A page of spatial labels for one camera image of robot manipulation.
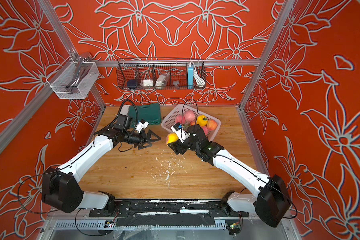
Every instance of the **black wire basket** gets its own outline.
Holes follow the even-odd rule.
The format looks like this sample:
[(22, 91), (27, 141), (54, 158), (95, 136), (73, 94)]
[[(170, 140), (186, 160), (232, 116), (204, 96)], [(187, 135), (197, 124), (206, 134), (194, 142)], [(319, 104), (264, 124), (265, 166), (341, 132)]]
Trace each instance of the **black wire basket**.
[[(117, 85), (121, 89), (203, 89), (206, 83), (204, 60), (188, 58), (155, 58), (147, 63), (136, 58), (118, 59)], [(192, 85), (188, 85), (187, 65), (195, 65), (198, 76), (204, 80), (203, 85), (198, 85), (193, 78)], [(169, 74), (166, 86), (156, 86), (156, 81), (161, 74)], [(142, 86), (144, 79), (152, 79), (153, 86)]]

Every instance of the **orange wall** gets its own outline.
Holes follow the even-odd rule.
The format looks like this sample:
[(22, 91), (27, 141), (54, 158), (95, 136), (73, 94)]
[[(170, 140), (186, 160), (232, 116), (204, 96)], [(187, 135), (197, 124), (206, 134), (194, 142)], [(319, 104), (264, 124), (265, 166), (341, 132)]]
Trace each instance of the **orange wall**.
[(36, 1), (0, 1), (0, 132), (67, 57)]
[[(83, 149), (100, 115), (91, 93), (86, 100), (59, 99), (52, 94), (0, 155), (0, 240), (36, 239), (46, 214), (32, 214), (17, 202), (19, 184), (29, 176), (57, 167)], [(23, 205), (47, 212), (41, 204), (41, 177), (20, 189)]]
[[(34, 0), (0, 1), (0, 132), (43, 88), (68, 57)], [(27, 176), (68, 161), (84, 147), (100, 114), (94, 97), (58, 99), (53, 93), (0, 155), (0, 239), (35, 239), (45, 215), (17, 202)], [(35, 212), (41, 179), (29, 180), (21, 201)]]
[(303, 239), (360, 239), (360, 0), (298, 0), (245, 111)]
[[(79, 53), (96, 60), (140, 57), (259, 58), (282, 0), (88, 1), (51, 0)], [(100, 68), (97, 88), (108, 105), (237, 104), (254, 66), (207, 68), (203, 90), (120, 90), (116, 70)]]

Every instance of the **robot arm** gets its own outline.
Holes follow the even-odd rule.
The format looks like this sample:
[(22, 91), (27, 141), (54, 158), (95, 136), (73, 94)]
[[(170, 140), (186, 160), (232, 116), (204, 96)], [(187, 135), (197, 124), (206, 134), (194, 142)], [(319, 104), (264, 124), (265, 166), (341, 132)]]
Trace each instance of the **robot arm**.
[(286, 186), (279, 176), (269, 177), (250, 168), (232, 156), (223, 146), (208, 141), (198, 124), (184, 131), (178, 122), (171, 129), (179, 137), (176, 142), (168, 143), (176, 154), (183, 154), (187, 150), (195, 151), (202, 161), (224, 170), (253, 194), (253, 197), (248, 198), (248, 195), (234, 191), (227, 193), (222, 199), (226, 204), (227, 214), (232, 211), (256, 213), (269, 226), (277, 227), (291, 205)]
[(96, 208), (102, 209), (103, 214), (113, 214), (115, 210), (115, 197), (105, 192), (84, 192), (78, 183), (84, 174), (106, 152), (110, 151), (120, 142), (133, 144), (138, 149), (152, 146), (152, 142), (161, 138), (151, 130), (147, 133), (143, 128), (148, 122), (143, 119), (138, 122), (136, 132), (130, 132), (132, 118), (118, 114), (115, 124), (103, 128), (94, 141), (81, 152), (57, 169), (49, 167), (43, 175), (42, 201), (63, 212), (70, 213), (75, 209)]

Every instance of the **wooden table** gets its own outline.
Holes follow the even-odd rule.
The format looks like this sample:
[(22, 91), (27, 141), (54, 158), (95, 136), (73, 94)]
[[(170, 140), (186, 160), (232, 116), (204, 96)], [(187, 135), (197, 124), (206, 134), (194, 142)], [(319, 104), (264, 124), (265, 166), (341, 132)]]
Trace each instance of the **wooden table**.
[[(173, 107), (161, 107), (162, 117)], [(98, 129), (112, 121), (119, 107), (107, 107)], [(256, 169), (234, 106), (199, 107), (221, 121), (214, 141), (225, 147), (240, 161)], [(118, 146), (107, 152), (84, 175), (82, 190), (98, 190), (116, 199), (220, 199), (229, 190), (240, 192), (243, 185), (221, 169), (202, 162), (193, 151), (175, 155), (165, 144), (168, 134), (160, 125), (149, 125), (161, 141), (152, 147), (119, 152)], [(121, 150), (129, 148), (124, 144)]]

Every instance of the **silver mesh basket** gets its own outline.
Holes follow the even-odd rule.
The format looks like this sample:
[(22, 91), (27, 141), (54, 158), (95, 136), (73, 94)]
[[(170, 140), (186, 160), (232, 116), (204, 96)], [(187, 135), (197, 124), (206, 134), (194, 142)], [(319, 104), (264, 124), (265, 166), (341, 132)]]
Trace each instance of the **silver mesh basket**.
[(51, 84), (52, 90), (63, 99), (85, 99), (99, 76), (99, 70), (96, 63), (83, 63), (82, 68), (90, 68), (88, 73), (79, 79), (78, 83), (73, 84), (76, 65), (72, 62), (67, 63), (68, 66), (60, 74), (60, 76)]

